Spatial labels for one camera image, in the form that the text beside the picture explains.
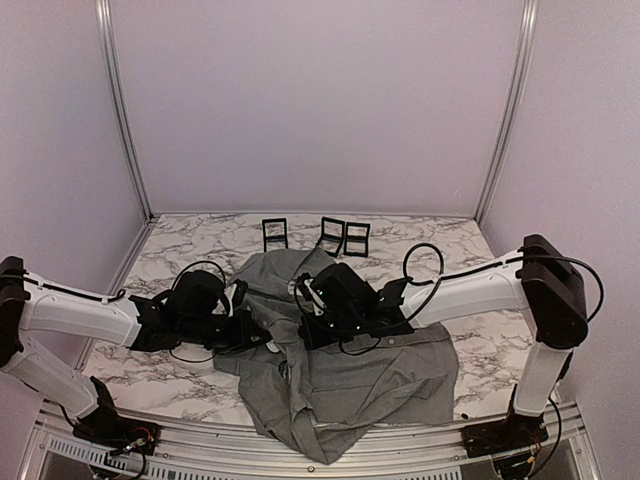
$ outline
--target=aluminum frame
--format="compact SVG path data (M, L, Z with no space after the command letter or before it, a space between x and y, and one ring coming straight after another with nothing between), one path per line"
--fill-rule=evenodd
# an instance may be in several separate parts
M104 54L107 77L111 91L111 99L116 114L120 139L124 148L125 159L131 183L138 201L138 207L147 222L154 218L153 210L147 190L142 178L142 170L138 162L138 155L133 142L131 126L127 117L127 109L124 101L122 82L120 80L120 69L118 67L118 56L116 53L116 43L113 35L111 23L111 2L110 0L96 0L96 11L98 16L98 29Z
M290 450L277 440L259 436L253 427L197 422L146 415L122 410L125 416L157 422L161 426L154 456L148 458L149 468L170 467L206 471L218 478L236 480L266 480L275 478L359 478L377 480L404 480L427 475L434 471L459 467L468 463L487 461L489 457L469 459L462 446L460 430L470 424L501 418L500 415L457 421L448 425L427 427L421 425L372 428L345 455L332 465L312 462ZM574 446L573 453L579 478L599 480L593 451L575 402L560 405L563 439ZM550 438L556 440L558 431L555 411L545 411ZM82 442L71 435L60 409L45 401L29 439L27 451L18 478L39 478L48 451L50 439L59 438ZM91 445L95 451L104 447ZM137 457L131 459L129 470L139 468Z
M509 148L509 140L513 131L518 107L522 101L527 75L529 73L529 65L531 63L531 53L533 51L533 39L535 34L536 20L538 18L538 0L525 0L522 10L522 23L520 24L520 36L518 38L518 47L516 53L516 62L511 77L511 86L509 87L509 96L505 107L502 124L498 133L496 146L493 150L493 157L487 177L482 187L482 192L478 200L475 221L480 227L491 206L491 201L498 185L500 172L504 166L507 150Z

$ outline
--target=black frame holder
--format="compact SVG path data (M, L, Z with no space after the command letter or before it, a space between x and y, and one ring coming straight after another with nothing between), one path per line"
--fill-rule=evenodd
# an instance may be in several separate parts
M342 232L340 236L334 235L332 233L327 233L327 224L335 224L340 226L340 231ZM337 247L335 250L327 250L324 247L321 247L328 255L332 257L337 257L340 253L340 249L342 248L342 244L344 243L344 234L345 234L345 225L346 223L343 220L337 220L335 218L330 217L322 217L322 230L320 232L320 238L316 243L316 247L320 247L322 242L328 242L336 244Z
M269 224L282 224L284 228L284 234L267 235L267 225ZM264 251L267 252L267 245L269 243L284 242L284 248L289 248L289 240L287 239L287 219L286 218L264 218L262 220L262 243L264 245Z
M364 228L366 229L366 234L364 235L353 235L349 233L349 228ZM371 224L370 223L360 223L360 222L347 222L347 227L345 231L345 240L344 240L344 251L343 255L348 257L368 257L369 256L369 234L371 233ZM349 250L349 242L351 245L354 243L359 243L364 245L364 252L357 252L353 250Z

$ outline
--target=black bracket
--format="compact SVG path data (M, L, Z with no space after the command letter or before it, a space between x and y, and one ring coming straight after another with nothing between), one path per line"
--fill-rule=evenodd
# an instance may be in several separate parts
M580 345L589 333L584 280L542 235L524 239L522 269L516 277L531 306L538 338L551 348L565 350Z
M369 223L347 222L343 254L350 257L368 257L370 233L371 224Z
M24 351L18 336L24 304L29 292L24 289L22 276L26 273L18 257L7 257L0 263L0 367L4 367L13 355Z
M516 387L509 401L507 416L502 420L469 425L462 429L462 443L469 458L495 455L530 447L549 439L544 414L537 417L518 415L513 409Z
M277 228L281 226L282 233L268 235L268 228ZM286 218L265 218L262 220L262 243L264 251L267 252L269 243L284 243L284 248L289 248L289 240L287 239L287 219Z
M340 235L335 235L333 233L328 233L327 227L329 225L337 225L340 228ZM337 220L335 218L322 217L322 230L320 232L320 238L316 243L316 247L322 248L328 255L332 257L337 257L340 253L340 249L342 248L342 244L344 243L344 234L345 234L345 222L342 220ZM335 249L326 248L329 245L334 245Z
M98 394L98 408L78 419L73 436L112 448L121 448L127 442L130 444L145 439L146 443L139 448L146 455L153 455L160 431L158 424L121 417L107 386L95 377L91 377L91 381Z

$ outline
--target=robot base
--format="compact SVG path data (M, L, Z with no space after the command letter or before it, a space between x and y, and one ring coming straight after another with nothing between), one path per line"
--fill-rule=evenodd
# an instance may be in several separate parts
M518 415L513 409L513 389L509 410L503 420L470 425L462 429L462 442L469 458L495 455L526 448L549 439L544 414L538 417Z
M153 455L160 430L158 424L121 417L116 412L106 385L95 377L91 377L91 381L98 393L98 408L86 417L78 419L73 429L73 436L115 449L121 449L138 439L144 439L144 444L137 448L145 455Z

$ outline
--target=small black stand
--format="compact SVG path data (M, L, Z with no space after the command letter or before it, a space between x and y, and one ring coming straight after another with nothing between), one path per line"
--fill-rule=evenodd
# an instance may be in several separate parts
M329 225L338 225L340 227L340 235L335 235L333 233L327 233L327 227ZM342 220L336 220L335 218L322 217L322 231L320 232L320 238L318 239L318 243L316 243L316 247L322 248L327 254L332 257L337 257L340 253L340 249L342 248L342 244L344 243L344 231L345 231L345 222ZM323 245L336 245L335 250L327 249Z
M354 231L358 230L364 230L364 234L354 233ZM368 257L369 233L371 233L371 224L347 222L347 234L345 235L344 252L342 253L349 257Z
M267 235L268 227L282 226L282 233L275 235ZM289 240L287 239L287 219L286 218L265 218L262 220L262 243L264 251L267 252L269 243L284 243L284 248L289 248Z

